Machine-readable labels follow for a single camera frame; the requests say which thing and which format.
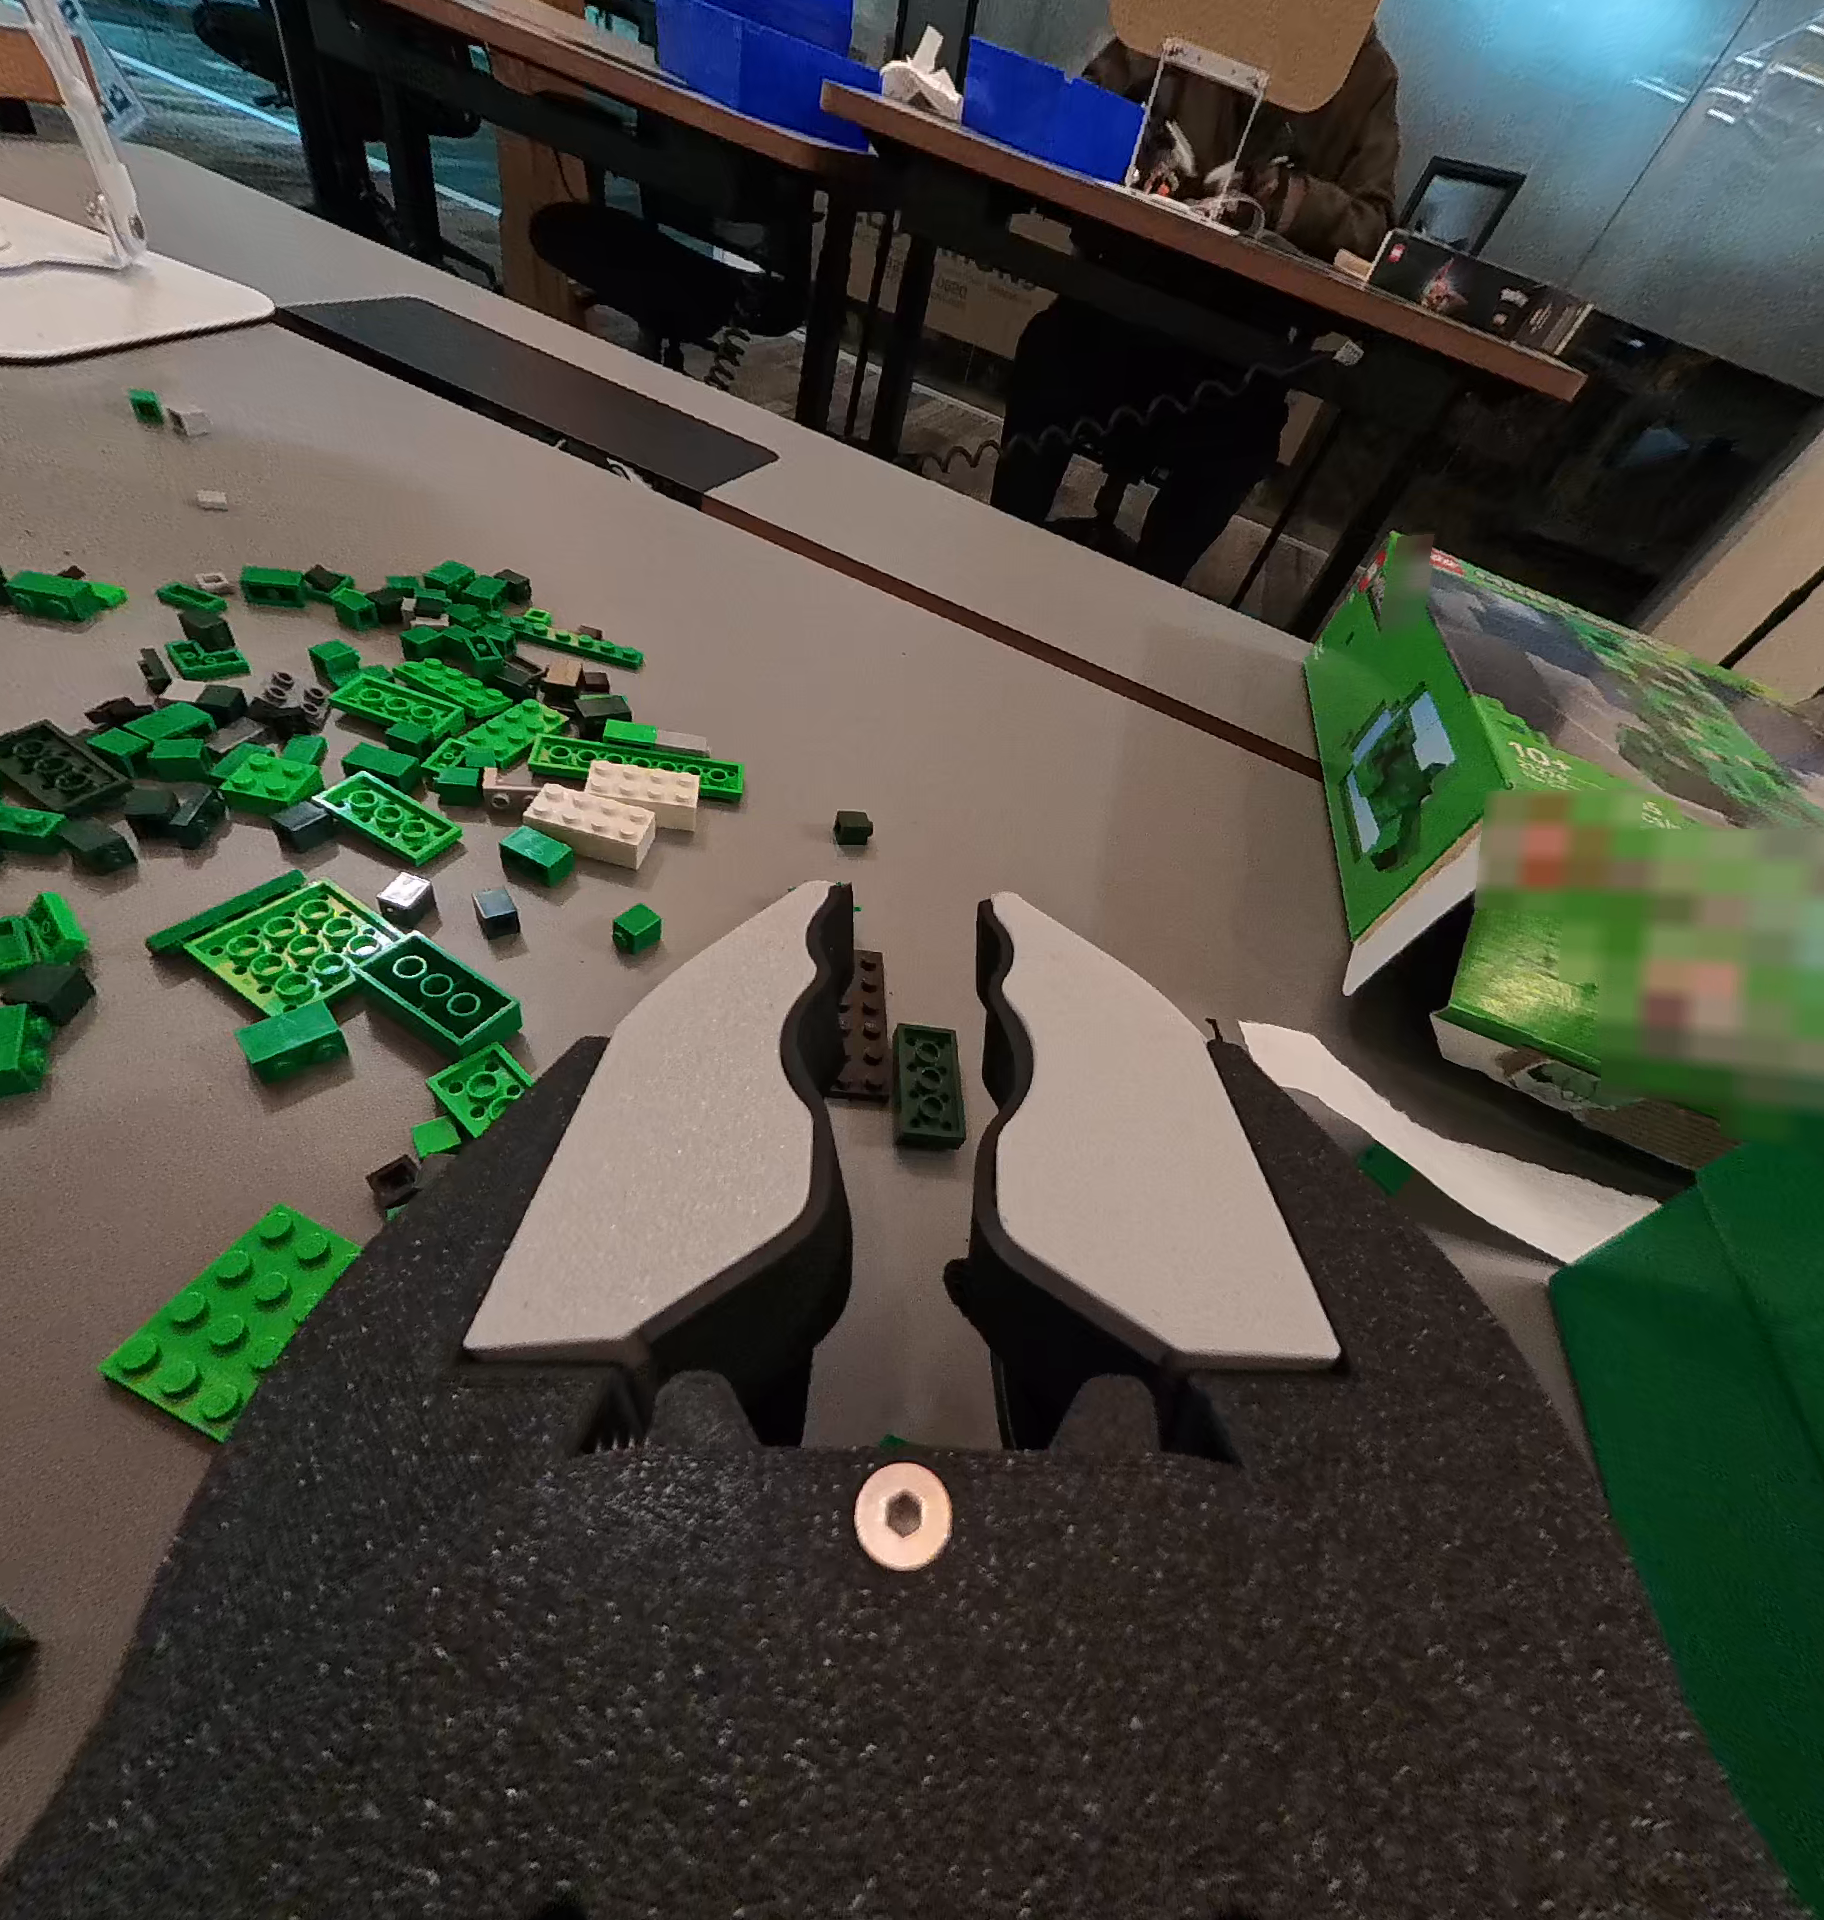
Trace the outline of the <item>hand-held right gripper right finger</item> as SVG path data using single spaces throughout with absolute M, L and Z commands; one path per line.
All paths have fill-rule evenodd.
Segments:
M 1212 1450 L 1209 1378 L 1339 1370 L 1234 1047 L 1011 891 L 974 910 L 974 984 L 995 1114 L 944 1284 L 987 1343 L 1000 1441 L 1045 1450 L 1093 1378 L 1132 1378 L 1157 1442 Z

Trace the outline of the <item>dark green toy brick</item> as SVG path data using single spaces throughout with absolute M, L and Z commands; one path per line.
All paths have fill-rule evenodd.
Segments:
M 894 1131 L 899 1150 L 959 1150 L 966 1140 L 956 1034 L 899 1022 L 894 1031 Z

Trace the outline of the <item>dark brown toy plate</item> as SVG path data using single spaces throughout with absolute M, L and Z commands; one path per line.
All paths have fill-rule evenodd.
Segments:
M 859 1106 L 889 1106 L 896 1074 L 888 1002 L 885 954 L 856 948 L 851 981 L 837 1003 L 844 1063 L 831 1082 L 831 1096 Z

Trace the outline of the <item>white paper bag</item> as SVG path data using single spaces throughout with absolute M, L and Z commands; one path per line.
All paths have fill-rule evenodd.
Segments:
M 1663 1205 L 1481 1144 L 1449 1140 L 1372 1090 L 1302 1031 L 1241 1022 L 1240 1034 L 1276 1087 L 1312 1096 L 1456 1207 L 1552 1262 L 1582 1259 Z

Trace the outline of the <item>green plastic bin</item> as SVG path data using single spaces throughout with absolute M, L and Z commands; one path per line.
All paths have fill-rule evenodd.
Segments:
M 1824 1916 L 1824 1125 L 1720 1157 L 1548 1300 L 1686 1704 Z

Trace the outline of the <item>grey desk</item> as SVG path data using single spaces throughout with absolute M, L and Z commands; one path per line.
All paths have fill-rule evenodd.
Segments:
M 1429 1051 L 1347 1031 L 1347 948 L 1296 645 L 1122 567 L 665 376 L 464 279 L 159 151 L 128 158 L 168 257 L 280 305 L 419 298 L 777 450 L 703 506 L 668 501 L 341 357 L 275 324 L 75 363 L 0 363 L 0 561 L 80 564 L 131 602 L 72 632 L 0 613 L 0 725 L 75 725 L 137 686 L 168 578 L 238 564 L 515 567 L 568 626 L 642 650 L 638 712 L 747 767 L 742 808 L 648 856 L 521 894 L 495 948 L 470 894 L 504 881 L 467 815 L 437 871 L 432 939 L 521 997 L 531 1068 L 799 878 L 847 875 L 896 1018 L 966 1044 L 984 1125 L 972 910 L 1017 891 L 1113 948 L 1189 1016 L 1315 1031 L 1436 1130 L 1525 1154 L 1494 1100 L 1429 1087 Z M 140 424 L 128 389 L 211 415 Z M 224 490 L 230 511 L 194 510 Z M 831 844 L 837 808 L 873 840 Z M 64 891 L 96 1002 L 47 1082 L 0 1103 L 0 1602 L 38 1634 L 0 1707 L 0 1867 L 62 1784 L 204 1468 L 224 1458 L 117 1394 L 98 1359 L 267 1207 L 367 1239 L 367 1173 L 431 1111 L 437 1060 L 350 1013 L 350 1055 L 265 1087 L 210 975 L 146 935 L 283 871 L 262 823 L 126 878 L 0 866 L 0 914 Z

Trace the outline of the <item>white toy brick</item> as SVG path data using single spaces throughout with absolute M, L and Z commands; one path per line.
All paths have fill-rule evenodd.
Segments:
M 656 815 L 638 802 L 607 801 L 558 783 L 542 785 L 523 821 L 591 862 L 638 872 L 656 836 Z
M 587 767 L 591 801 L 651 811 L 664 831 L 696 831 L 703 783 L 691 772 L 600 756 Z

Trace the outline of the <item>green cardboard box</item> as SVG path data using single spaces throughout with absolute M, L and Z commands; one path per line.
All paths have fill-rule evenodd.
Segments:
M 1475 852 L 1440 1055 L 1689 1173 L 1824 1144 L 1820 823 L 1502 792 Z

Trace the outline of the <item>pile of green toy bricks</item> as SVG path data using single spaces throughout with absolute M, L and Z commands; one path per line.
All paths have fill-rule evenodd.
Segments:
M 691 772 L 699 811 L 735 808 L 745 763 L 640 718 L 614 676 L 642 673 L 642 652 L 560 626 L 511 567 L 443 561 L 361 586 L 326 564 L 243 564 L 168 578 L 156 609 L 171 629 L 137 652 L 140 692 L 75 725 L 0 725 L 0 863 L 47 856 L 126 878 L 146 846 L 204 856 L 262 823 L 283 871 L 146 952 L 254 1013 L 235 1044 L 262 1086 L 344 1060 L 354 1006 L 440 1063 L 431 1121 L 368 1175 L 393 1217 L 528 1086 L 517 997 L 425 932 L 464 821 L 489 823 L 507 878 L 558 891 L 591 858 L 527 827 L 542 785 L 584 788 L 611 756 Z

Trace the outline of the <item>large bright green plate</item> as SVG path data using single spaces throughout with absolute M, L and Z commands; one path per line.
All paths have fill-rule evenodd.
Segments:
M 272 1207 L 120 1340 L 98 1375 L 224 1442 L 361 1252 L 312 1217 Z

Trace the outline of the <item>green toy set box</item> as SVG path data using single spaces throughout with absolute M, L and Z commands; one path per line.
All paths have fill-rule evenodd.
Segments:
M 1624 788 L 1656 827 L 1824 828 L 1824 737 L 1768 686 L 1388 535 L 1302 677 L 1344 994 L 1475 894 L 1491 794 Z

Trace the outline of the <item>black office chair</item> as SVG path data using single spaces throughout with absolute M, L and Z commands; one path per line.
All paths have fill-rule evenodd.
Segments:
M 709 388 L 734 388 L 754 337 L 783 337 L 808 318 L 808 279 L 734 267 L 603 204 L 547 204 L 527 236 L 584 305 L 632 321 L 656 363 L 684 372 L 684 346 L 709 348 Z

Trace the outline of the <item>dark toy set box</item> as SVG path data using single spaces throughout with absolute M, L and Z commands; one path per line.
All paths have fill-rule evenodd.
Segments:
M 1548 357 L 1564 357 L 1595 314 L 1590 299 L 1541 286 L 1416 229 L 1384 236 L 1365 286 Z

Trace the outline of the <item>blue plastic bin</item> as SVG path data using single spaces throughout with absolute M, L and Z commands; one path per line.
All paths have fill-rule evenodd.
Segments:
M 1142 104 L 972 36 L 963 126 L 1023 158 L 1120 186 L 1141 149 Z
M 828 116 L 822 84 L 878 94 L 878 72 L 850 59 L 851 2 L 654 2 L 656 60 L 691 94 L 825 145 L 866 133 Z

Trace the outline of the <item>small white object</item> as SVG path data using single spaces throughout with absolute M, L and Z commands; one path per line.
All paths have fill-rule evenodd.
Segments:
M 907 104 L 949 122 L 959 122 L 963 97 L 952 82 L 952 72 L 944 71 L 940 56 L 943 56 L 940 27 L 927 24 L 911 56 L 894 59 L 878 71 L 878 94 L 888 103 Z

